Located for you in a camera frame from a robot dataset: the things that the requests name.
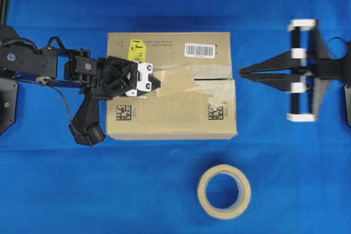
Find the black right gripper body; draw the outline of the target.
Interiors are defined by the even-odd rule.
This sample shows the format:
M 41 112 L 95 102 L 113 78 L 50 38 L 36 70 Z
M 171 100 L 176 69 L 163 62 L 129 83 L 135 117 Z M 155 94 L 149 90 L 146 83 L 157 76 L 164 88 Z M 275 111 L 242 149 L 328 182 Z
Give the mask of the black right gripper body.
M 318 119 L 319 110 L 330 82 L 337 79 L 350 86 L 350 41 L 343 41 L 347 46 L 347 53 L 340 59 L 330 58 L 322 35 L 315 19 L 291 20 L 289 31 L 308 31 L 309 49 L 307 59 L 301 68 L 303 74 L 312 80 L 312 86 L 307 86 L 309 93 L 309 112 L 290 112 L 287 119 L 293 122 L 314 122 Z

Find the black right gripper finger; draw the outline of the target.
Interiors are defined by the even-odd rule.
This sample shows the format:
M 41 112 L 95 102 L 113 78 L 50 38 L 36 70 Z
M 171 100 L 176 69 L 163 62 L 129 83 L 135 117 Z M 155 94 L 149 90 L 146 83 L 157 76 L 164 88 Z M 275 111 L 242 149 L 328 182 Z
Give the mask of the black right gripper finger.
M 240 76 L 287 93 L 304 93 L 306 91 L 305 77 L 301 75 L 241 73 Z
M 240 74 L 254 72 L 268 72 L 279 70 L 291 70 L 302 67 L 307 59 L 307 50 L 304 48 L 292 48 L 264 62 L 240 69 Z

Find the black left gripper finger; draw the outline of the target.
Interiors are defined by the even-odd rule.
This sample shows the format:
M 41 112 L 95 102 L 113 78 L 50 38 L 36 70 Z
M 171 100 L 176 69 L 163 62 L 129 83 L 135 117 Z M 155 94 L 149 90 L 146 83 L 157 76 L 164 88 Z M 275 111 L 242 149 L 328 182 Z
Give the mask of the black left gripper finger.
M 161 71 L 162 68 L 160 65 L 154 65 L 150 62 L 139 62 L 138 63 L 138 72 L 141 74 L 141 75 L 146 75 L 146 74 L 149 74 L 149 75 L 155 75 L 156 72 L 158 71 Z
M 126 92 L 125 96 L 140 97 L 160 87 L 161 87 L 161 81 L 155 78 L 154 76 L 149 76 L 147 81 L 145 80 L 137 81 L 136 88 Z

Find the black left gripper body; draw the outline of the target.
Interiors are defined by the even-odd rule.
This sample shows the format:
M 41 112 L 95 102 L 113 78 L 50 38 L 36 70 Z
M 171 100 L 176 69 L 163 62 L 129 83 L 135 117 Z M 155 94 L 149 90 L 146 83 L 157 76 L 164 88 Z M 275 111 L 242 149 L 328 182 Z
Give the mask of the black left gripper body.
M 114 56 L 97 61 L 96 74 L 80 93 L 99 99 L 111 100 L 137 87 L 138 64 Z

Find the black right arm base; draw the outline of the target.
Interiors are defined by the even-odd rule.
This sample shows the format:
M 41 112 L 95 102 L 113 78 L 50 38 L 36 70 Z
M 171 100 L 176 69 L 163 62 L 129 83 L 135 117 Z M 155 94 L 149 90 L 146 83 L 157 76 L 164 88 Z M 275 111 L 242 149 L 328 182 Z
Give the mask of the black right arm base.
M 347 123 L 351 127 L 351 88 L 348 85 L 344 86 Z

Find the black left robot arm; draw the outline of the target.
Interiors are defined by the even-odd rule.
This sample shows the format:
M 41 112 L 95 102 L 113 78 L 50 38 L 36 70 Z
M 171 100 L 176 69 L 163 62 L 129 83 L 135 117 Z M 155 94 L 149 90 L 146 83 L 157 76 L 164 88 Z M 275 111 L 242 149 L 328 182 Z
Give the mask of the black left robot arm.
M 1 76 L 35 80 L 44 85 L 78 88 L 97 100 L 117 96 L 138 97 L 161 86 L 153 65 L 115 56 L 93 59 L 87 49 L 67 49 L 51 37 L 41 49 L 20 37 L 10 26 L 1 26 Z

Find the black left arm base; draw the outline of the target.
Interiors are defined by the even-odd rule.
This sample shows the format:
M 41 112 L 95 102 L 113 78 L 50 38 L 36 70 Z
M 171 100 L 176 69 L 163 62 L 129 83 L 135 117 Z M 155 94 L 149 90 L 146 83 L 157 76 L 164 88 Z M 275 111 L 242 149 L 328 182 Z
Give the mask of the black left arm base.
M 1 78 L 1 134 L 15 122 L 18 85 L 12 79 Z

